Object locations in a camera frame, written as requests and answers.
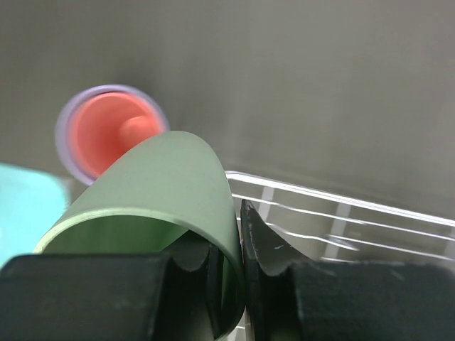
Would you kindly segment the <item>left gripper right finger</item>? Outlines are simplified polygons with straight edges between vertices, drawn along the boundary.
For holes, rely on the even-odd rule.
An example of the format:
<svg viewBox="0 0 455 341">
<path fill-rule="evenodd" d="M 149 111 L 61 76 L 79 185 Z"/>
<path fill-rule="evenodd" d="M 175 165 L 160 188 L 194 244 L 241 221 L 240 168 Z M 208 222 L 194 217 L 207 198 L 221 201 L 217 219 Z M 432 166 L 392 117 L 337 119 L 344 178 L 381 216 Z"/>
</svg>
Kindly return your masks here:
<svg viewBox="0 0 455 341">
<path fill-rule="evenodd" d="M 453 340 L 454 274 L 423 263 L 314 261 L 240 209 L 256 340 Z"/>
</svg>

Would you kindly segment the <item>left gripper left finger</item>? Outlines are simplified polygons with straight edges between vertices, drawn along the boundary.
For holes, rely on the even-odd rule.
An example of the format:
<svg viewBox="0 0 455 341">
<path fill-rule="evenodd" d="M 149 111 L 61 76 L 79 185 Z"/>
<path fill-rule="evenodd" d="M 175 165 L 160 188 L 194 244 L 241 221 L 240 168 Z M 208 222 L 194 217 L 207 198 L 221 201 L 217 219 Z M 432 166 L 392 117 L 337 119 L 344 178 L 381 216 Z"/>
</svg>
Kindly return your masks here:
<svg viewBox="0 0 455 341">
<path fill-rule="evenodd" d="M 1 270 L 2 340 L 214 340 L 221 255 L 41 254 Z"/>
</svg>

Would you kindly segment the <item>white wire dish rack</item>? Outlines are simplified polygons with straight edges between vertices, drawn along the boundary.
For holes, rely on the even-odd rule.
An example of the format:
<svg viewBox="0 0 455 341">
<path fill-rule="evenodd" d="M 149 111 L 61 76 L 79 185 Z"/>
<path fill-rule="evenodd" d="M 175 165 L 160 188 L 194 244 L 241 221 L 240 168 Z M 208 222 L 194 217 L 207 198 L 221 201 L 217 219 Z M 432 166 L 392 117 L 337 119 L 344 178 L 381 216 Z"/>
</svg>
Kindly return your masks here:
<svg viewBox="0 0 455 341">
<path fill-rule="evenodd" d="M 258 175 L 226 176 L 240 231 L 241 204 L 249 200 L 272 231 L 314 261 L 423 263 L 454 274 L 453 220 Z M 244 328 L 256 340 L 247 310 Z"/>
</svg>

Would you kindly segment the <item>green cup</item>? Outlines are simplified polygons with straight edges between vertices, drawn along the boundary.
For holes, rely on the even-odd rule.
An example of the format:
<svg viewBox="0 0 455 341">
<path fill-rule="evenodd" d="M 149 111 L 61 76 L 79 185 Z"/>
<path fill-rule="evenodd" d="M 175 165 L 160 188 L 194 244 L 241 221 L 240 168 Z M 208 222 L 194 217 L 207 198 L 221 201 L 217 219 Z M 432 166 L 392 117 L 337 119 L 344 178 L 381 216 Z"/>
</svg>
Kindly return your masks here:
<svg viewBox="0 0 455 341">
<path fill-rule="evenodd" d="M 225 171 L 200 137 L 168 131 L 115 161 L 41 237 L 37 253 L 149 253 L 186 232 L 222 253 L 220 334 L 245 308 L 235 206 Z"/>
</svg>

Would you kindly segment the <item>red cup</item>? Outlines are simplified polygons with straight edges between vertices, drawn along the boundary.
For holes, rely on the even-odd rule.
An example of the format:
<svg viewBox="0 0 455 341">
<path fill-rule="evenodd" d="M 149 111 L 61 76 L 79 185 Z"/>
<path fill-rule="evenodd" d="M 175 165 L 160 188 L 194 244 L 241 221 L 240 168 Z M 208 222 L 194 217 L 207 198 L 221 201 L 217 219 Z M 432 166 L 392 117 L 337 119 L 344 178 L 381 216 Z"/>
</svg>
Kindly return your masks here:
<svg viewBox="0 0 455 341">
<path fill-rule="evenodd" d="M 85 100 L 68 124 L 68 144 L 76 164 L 98 178 L 142 141 L 167 130 L 160 111 L 128 92 L 106 92 Z"/>
</svg>

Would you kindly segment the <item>purple cup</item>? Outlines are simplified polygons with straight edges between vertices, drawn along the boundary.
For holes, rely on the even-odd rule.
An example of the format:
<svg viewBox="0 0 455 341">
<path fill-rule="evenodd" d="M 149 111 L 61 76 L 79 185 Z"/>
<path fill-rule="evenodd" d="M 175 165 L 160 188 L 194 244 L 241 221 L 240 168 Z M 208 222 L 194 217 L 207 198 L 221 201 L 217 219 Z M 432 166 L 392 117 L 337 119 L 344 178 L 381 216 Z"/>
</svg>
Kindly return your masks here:
<svg viewBox="0 0 455 341">
<path fill-rule="evenodd" d="M 156 106 L 160 111 L 163 120 L 167 125 L 167 130 L 169 130 L 168 119 L 166 115 L 162 112 L 160 106 L 145 92 L 138 90 L 135 87 L 130 87 L 127 85 L 100 85 L 96 87 L 91 87 L 89 89 L 83 90 L 73 96 L 67 104 L 62 108 L 60 115 L 58 117 L 56 126 L 55 126 L 55 145 L 58 150 L 58 155 L 63 165 L 66 167 L 69 173 L 77 178 L 81 183 L 84 183 L 87 186 L 92 185 L 96 180 L 85 174 L 75 162 L 72 152 L 68 144 L 68 124 L 72 114 L 75 113 L 75 110 L 80 106 L 85 100 L 88 100 L 91 97 L 94 97 L 98 94 L 104 94 L 106 92 L 128 92 L 134 95 L 138 95 L 141 98 L 149 101 L 151 104 Z"/>
</svg>

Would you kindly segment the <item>teal cutting board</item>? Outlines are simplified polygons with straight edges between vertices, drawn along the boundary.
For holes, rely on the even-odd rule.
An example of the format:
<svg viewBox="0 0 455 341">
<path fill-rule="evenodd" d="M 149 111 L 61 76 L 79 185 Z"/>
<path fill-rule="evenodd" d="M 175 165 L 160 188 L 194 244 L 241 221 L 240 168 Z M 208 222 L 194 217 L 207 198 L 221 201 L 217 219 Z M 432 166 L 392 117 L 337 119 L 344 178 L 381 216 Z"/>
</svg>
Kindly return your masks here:
<svg viewBox="0 0 455 341">
<path fill-rule="evenodd" d="M 29 254 L 66 211 L 70 193 L 57 176 L 1 164 L 1 263 Z"/>
</svg>

